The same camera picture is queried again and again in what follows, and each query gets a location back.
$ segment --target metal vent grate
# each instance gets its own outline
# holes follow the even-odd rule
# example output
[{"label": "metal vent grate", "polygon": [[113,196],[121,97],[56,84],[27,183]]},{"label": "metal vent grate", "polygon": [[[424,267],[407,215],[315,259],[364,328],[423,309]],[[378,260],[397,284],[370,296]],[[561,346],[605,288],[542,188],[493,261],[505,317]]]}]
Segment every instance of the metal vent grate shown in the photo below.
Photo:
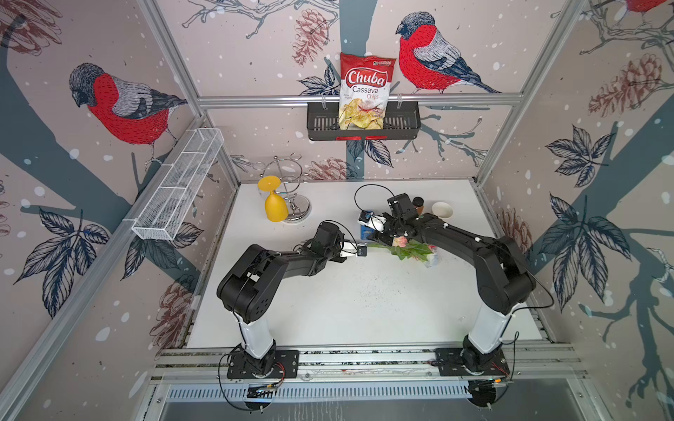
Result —
[{"label": "metal vent grate", "polygon": [[[286,383],[266,399],[246,398],[248,384],[222,385],[230,401],[302,403],[313,401],[363,401],[389,399],[464,399],[470,397],[468,381],[390,381],[350,383]],[[218,385],[174,385],[169,401],[224,401]]]}]

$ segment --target small cup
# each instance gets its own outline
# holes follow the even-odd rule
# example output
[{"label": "small cup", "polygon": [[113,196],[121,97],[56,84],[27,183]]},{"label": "small cup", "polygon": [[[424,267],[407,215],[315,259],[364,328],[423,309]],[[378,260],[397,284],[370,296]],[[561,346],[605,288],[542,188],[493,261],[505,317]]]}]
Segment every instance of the small cup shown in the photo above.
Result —
[{"label": "small cup", "polygon": [[447,221],[454,215],[454,209],[449,203],[443,201],[438,201],[433,204],[431,207],[431,213],[443,221]]}]

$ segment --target bird illustration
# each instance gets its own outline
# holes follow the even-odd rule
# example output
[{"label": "bird illustration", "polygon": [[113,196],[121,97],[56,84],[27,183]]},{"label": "bird illustration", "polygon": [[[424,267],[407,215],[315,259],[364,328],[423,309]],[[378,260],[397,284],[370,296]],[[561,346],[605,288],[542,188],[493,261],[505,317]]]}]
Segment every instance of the bird illustration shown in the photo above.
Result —
[{"label": "bird illustration", "polygon": [[[614,1],[616,0],[603,1],[602,3],[596,5],[594,8],[599,9],[600,7],[606,6],[607,4],[610,4]],[[642,26],[649,25],[651,23],[646,21],[646,17],[644,16],[646,12],[651,10],[653,7],[663,4],[666,0],[618,0],[618,1],[622,1],[623,3],[625,3],[625,5],[623,6],[623,9],[618,11],[618,13],[616,14],[617,18],[617,16],[622,13],[620,18],[618,18],[618,22],[614,26],[620,26],[620,22],[622,22],[623,18],[627,15],[627,12],[634,11],[641,13],[642,23],[636,28],[639,29]]]},{"label": "bird illustration", "polygon": [[422,89],[442,93],[454,85],[474,85],[492,94],[499,93],[485,85],[480,75],[466,64],[458,48],[442,37],[430,13],[408,14],[396,34],[400,34],[400,70],[417,87],[415,93]]},{"label": "bird illustration", "polygon": [[127,82],[105,73],[99,66],[82,63],[70,73],[70,90],[78,106],[86,104],[89,111],[117,139],[133,145],[150,145],[152,162],[154,141],[164,131],[174,140],[168,128],[171,113],[182,104],[187,104],[175,95],[163,94],[146,84]]}]

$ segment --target wall-mounted basket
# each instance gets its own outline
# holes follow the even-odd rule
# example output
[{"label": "wall-mounted basket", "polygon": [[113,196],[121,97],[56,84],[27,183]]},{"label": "wall-mounted basket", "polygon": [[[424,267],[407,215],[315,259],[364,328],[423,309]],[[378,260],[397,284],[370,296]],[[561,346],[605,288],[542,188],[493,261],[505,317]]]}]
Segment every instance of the wall-mounted basket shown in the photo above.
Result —
[{"label": "wall-mounted basket", "polygon": [[146,240],[173,240],[223,143],[219,129],[196,129],[131,229]]},{"label": "wall-mounted basket", "polygon": [[421,128],[417,101],[389,101],[384,115],[384,128],[377,130],[340,130],[339,103],[307,104],[307,132],[317,140],[407,140],[416,139]]}]

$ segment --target flower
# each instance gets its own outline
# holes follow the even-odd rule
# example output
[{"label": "flower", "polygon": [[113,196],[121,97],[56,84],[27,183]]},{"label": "flower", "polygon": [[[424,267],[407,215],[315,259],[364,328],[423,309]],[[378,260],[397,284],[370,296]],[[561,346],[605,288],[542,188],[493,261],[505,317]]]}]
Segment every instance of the flower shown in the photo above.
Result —
[{"label": "flower", "polygon": [[156,358],[167,348],[178,345],[192,304],[192,293],[181,285],[182,280],[168,286],[159,302],[157,323],[150,331],[152,345],[158,346]]},{"label": "flower", "polygon": [[61,29],[54,18],[62,18],[45,0],[0,0],[0,34],[4,34],[18,16],[24,22],[15,28],[8,47],[17,53],[40,55],[42,49],[50,43],[61,44]]},{"label": "flower", "polygon": [[499,222],[501,222],[503,231],[505,231],[505,235],[515,240],[522,253],[525,253],[533,243],[529,224],[523,221],[520,216],[517,216],[515,208],[508,209],[507,211],[501,208],[501,214],[497,216]]},{"label": "flower", "polygon": [[316,162],[311,161],[307,175],[314,180],[346,180],[355,177],[353,167],[338,158]]},{"label": "flower", "polygon": [[395,237],[393,239],[393,247],[405,247],[407,245],[407,237]]}]

